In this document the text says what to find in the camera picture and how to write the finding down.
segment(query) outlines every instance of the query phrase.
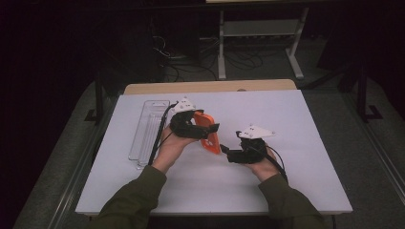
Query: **hand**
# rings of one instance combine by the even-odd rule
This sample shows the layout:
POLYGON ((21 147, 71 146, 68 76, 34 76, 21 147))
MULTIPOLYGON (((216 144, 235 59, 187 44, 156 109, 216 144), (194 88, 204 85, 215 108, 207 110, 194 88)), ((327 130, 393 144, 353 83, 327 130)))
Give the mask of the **hand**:
POLYGON ((159 153, 152 166, 166 174, 179 158, 184 147, 194 141, 198 139, 179 137, 167 126, 161 134, 159 153))
MULTIPOLYGON (((266 148, 267 153, 274 159, 277 159, 276 156, 273 154, 273 152, 268 147, 266 148)), ((279 174, 277 168, 266 158, 263 158, 263 160, 254 164, 245 164, 245 166, 249 168, 261 182, 265 181, 270 177, 273 177, 274 175, 279 174)))

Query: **gray carpet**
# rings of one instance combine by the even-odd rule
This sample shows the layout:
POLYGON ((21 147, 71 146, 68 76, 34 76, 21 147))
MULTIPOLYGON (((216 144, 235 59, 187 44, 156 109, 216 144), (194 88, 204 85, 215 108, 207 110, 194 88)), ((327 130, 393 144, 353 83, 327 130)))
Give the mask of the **gray carpet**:
MULTIPOLYGON (((294 78, 287 57, 278 46, 267 47, 260 52, 263 65, 251 70, 241 69, 251 62, 234 66, 226 61, 227 80, 290 78, 297 86, 306 85, 328 73, 316 68, 324 44, 325 41, 322 40, 300 43, 297 59, 301 64, 304 80, 294 78)), ((231 58, 238 58, 233 52, 227 54, 231 58)), ((217 64, 213 60, 215 55, 208 55, 202 65, 210 67, 210 70, 216 73, 217 64)), ((179 81, 213 80, 212 72, 201 67, 181 66, 179 68, 182 68, 179 70, 179 81)), ((173 68, 167 68, 166 73, 174 75, 167 76, 167 81, 177 78, 173 68)), ((338 81, 339 77, 336 77, 316 90, 304 91, 304 97, 315 124, 353 207, 352 213, 336 216, 337 228, 404 228, 405 207, 388 179, 373 143, 365 133, 365 124, 359 121, 355 112, 352 111, 354 94, 339 93, 336 90, 338 81)), ((388 103, 378 85, 373 84, 372 81, 369 82, 368 102, 377 106, 384 119, 372 120, 367 127, 373 130, 398 171, 405 175, 405 161, 402 154, 405 149, 402 140, 405 136, 404 121, 388 103)), ((14 228, 83 228, 87 224, 88 218, 76 214, 74 210, 80 197, 80 190, 91 168, 89 155, 92 152, 86 151, 96 145, 96 140, 100 138, 100 133, 105 128, 105 126, 95 126, 94 122, 84 121, 87 112, 94 108, 94 85, 90 85, 77 103, 71 120, 54 148, 14 228), (78 171, 79 160, 86 161, 78 171), (78 187, 77 189, 69 189, 72 182, 78 187), (66 192, 67 188, 71 191, 70 194, 66 192), (59 206, 61 200, 66 211, 61 212, 63 210, 59 206)), ((330 217, 326 217, 326 221, 331 228, 330 217)), ((207 223, 209 228, 217 228, 218 225, 214 219, 210 219, 207 223)))

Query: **orange object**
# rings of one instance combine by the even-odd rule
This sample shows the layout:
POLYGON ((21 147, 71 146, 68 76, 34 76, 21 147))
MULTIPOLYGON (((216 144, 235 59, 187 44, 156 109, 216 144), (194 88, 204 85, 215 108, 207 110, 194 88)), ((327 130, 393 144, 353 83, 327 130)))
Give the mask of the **orange object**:
MULTIPOLYGON (((209 127, 215 124, 214 118, 209 114, 195 112, 193 116, 196 125, 209 127)), ((209 152, 219 154, 221 152, 220 141, 218 140, 217 133, 210 133, 207 139, 201 139, 202 146, 209 152)))

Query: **person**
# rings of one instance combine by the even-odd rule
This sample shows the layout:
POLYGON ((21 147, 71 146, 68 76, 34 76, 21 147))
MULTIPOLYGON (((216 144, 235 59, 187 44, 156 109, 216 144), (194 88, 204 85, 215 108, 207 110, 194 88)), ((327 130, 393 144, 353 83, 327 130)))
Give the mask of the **person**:
MULTIPOLYGON (((163 130, 161 139, 164 140, 153 164, 146 166, 137 179, 122 186, 86 229, 147 227, 150 212, 158 206, 160 191, 166 181, 165 174, 181 156, 183 149, 197 141, 176 136, 169 127, 163 130)), ((270 150, 267 152, 275 158, 270 150)), ((260 180, 259 189, 266 198, 269 217, 277 219, 280 228, 326 228, 323 217, 310 201, 290 188, 267 159, 245 166, 260 180)))

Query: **white table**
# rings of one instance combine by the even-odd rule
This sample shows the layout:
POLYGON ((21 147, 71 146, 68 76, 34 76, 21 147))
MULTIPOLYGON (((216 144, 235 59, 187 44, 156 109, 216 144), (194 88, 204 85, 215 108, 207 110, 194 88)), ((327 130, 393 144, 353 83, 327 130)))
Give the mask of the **white table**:
MULTIPOLYGON (((240 149, 235 132, 254 124, 276 132, 264 140, 281 154, 291 187, 301 191, 324 215, 352 207, 330 162, 301 91, 211 92, 122 95, 111 118, 76 211, 94 216, 141 170, 128 159, 143 102, 187 96, 220 123, 223 145, 240 149)), ((167 174, 154 215, 262 215, 266 200, 259 180, 244 166, 228 163, 199 142, 188 145, 167 174)))

